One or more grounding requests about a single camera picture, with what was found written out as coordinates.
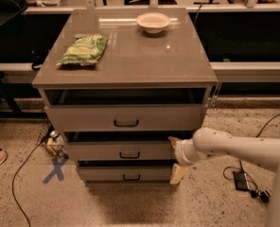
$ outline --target drawer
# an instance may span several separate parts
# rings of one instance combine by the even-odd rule
[[[121,166],[78,168],[79,176],[87,183],[94,182],[169,182],[172,166]]]
[[[193,130],[201,127],[207,109],[207,105],[63,107],[45,107],[57,131]]]
[[[175,159],[169,141],[166,143],[105,143],[65,144],[65,150],[73,161],[83,160],[154,160]]]

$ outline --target gray cabinet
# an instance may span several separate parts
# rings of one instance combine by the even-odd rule
[[[148,11],[74,11],[33,81],[86,183],[169,183],[167,138],[201,127],[217,83],[185,9],[153,9],[173,21],[155,36],[135,23]],[[109,40],[95,67],[56,67],[75,33],[97,32]]]

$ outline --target green chip bag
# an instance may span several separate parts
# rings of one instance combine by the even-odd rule
[[[63,54],[58,65],[93,65],[102,56],[108,39],[99,35],[88,35],[77,39]]]

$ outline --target bottom drawer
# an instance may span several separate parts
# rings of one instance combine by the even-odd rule
[[[119,166],[78,168],[79,176],[87,183],[97,182],[168,182],[172,166]]]

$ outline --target cabinet top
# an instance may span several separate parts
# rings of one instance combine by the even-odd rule
[[[136,18],[146,12],[170,18],[170,28],[149,35]],[[108,38],[98,63],[86,69],[56,66],[77,34]],[[33,81],[36,88],[150,87],[216,83],[201,41],[185,9],[75,10]]]

